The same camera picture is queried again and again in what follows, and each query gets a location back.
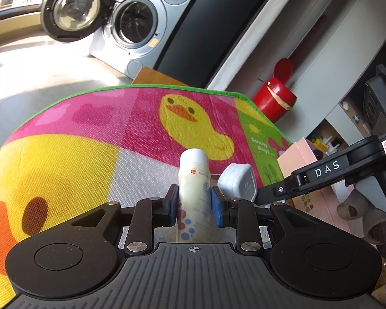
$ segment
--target front-load washer drum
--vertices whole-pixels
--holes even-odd
[[[149,0],[125,0],[112,15],[112,34],[125,48],[146,45],[157,29],[157,11]]]

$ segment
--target white plastic container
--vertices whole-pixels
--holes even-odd
[[[257,194],[256,178],[249,164],[227,166],[221,173],[217,186],[227,199],[240,197],[253,202]]]
[[[207,155],[200,149],[188,149],[180,156],[176,241],[210,243],[216,229],[212,216]]]

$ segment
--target white floor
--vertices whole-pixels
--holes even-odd
[[[0,147],[25,120],[57,100],[131,83],[87,55],[90,40],[64,44],[37,33],[0,46]]]

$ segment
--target wooden board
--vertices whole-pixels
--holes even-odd
[[[173,79],[163,73],[157,72],[148,67],[143,67],[140,70],[140,72],[137,74],[137,76],[132,82],[132,85],[135,84],[187,86],[185,83],[182,83],[176,79]]]

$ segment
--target washing machine door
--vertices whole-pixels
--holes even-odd
[[[73,42],[103,26],[111,9],[112,0],[43,0],[40,22],[51,38]]]

